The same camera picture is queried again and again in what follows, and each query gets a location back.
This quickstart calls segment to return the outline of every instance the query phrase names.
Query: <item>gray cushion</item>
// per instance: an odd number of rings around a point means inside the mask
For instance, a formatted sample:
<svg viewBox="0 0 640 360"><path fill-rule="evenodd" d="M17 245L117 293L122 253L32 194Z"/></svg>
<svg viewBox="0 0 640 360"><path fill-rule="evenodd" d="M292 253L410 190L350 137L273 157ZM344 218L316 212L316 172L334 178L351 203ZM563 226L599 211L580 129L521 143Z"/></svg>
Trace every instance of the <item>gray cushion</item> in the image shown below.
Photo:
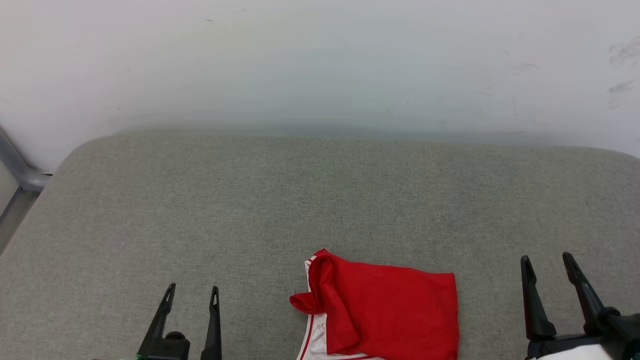
<svg viewBox="0 0 640 360"><path fill-rule="evenodd" d="M640 311L640 161L577 148L120 135L74 151L0 258L2 359L134 359L167 331L203 349L220 287L225 359L295 359L303 262L454 272L460 359L526 355L528 254L560 333L582 318L561 253L605 305Z"/></svg>

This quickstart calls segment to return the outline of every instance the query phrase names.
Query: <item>white wall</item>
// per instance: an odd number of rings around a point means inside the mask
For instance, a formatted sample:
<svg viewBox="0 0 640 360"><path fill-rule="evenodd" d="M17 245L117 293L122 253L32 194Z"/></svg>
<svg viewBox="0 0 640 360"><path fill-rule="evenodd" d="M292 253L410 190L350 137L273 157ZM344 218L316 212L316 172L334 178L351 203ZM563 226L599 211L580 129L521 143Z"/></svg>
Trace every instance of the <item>white wall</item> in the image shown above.
<svg viewBox="0 0 640 360"><path fill-rule="evenodd" d="M50 172L87 140L147 126L640 156L639 13L637 0L0 0L0 126Z"/></svg>

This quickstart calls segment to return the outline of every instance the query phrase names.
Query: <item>folded clothing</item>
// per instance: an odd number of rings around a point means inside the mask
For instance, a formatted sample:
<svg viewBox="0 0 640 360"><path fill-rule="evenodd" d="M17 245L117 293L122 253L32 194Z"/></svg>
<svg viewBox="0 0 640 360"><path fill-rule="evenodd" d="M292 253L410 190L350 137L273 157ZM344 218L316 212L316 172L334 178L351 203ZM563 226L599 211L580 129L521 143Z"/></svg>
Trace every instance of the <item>folded clothing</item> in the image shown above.
<svg viewBox="0 0 640 360"><path fill-rule="evenodd" d="M328 354L386 360L455 360L458 297L454 274L347 261L315 254L310 292L293 295L303 313L326 313Z"/></svg>
<svg viewBox="0 0 640 360"><path fill-rule="evenodd" d="M305 261L305 274L307 283L309 279L309 267L315 260L312 256ZM296 360L384 360L381 357L373 357L363 353L352 355L327 354L326 353L326 314L309 314L307 321L307 331L304 341L300 347L300 353Z"/></svg>

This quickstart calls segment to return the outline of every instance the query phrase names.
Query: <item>red stripe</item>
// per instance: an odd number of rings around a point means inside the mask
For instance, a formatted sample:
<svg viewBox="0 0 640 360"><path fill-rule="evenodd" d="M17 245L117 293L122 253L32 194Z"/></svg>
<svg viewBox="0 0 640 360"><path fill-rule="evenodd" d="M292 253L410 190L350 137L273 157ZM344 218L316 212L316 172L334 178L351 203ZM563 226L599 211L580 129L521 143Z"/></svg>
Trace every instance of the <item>red stripe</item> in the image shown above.
<svg viewBox="0 0 640 360"><path fill-rule="evenodd" d="M309 347L309 341L311 340L311 332L313 330L313 326L314 326L314 316L311 316L311 322L309 323L309 334L307 335L307 341L305 342L305 348L302 349L302 356L300 356L300 359L302 360L305 357L305 352L307 352L307 348Z"/></svg>

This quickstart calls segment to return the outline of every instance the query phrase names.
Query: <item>gray fabric surface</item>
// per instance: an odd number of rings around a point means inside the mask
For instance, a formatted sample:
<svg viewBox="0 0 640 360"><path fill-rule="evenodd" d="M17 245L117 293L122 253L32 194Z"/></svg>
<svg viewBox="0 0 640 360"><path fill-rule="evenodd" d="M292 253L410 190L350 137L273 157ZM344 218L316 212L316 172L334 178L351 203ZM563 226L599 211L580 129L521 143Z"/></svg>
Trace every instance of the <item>gray fabric surface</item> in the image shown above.
<svg viewBox="0 0 640 360"><path fill-rule="evenodd" d="M134 359L170 282L166 331L225 359L295 359L303 262L454 272L460 359L526 354L528 254L559 333L582 318L570 251L606 305L640 311L640 160L596 149L122 135L73 152L0 258L1 359Z"/></svg>

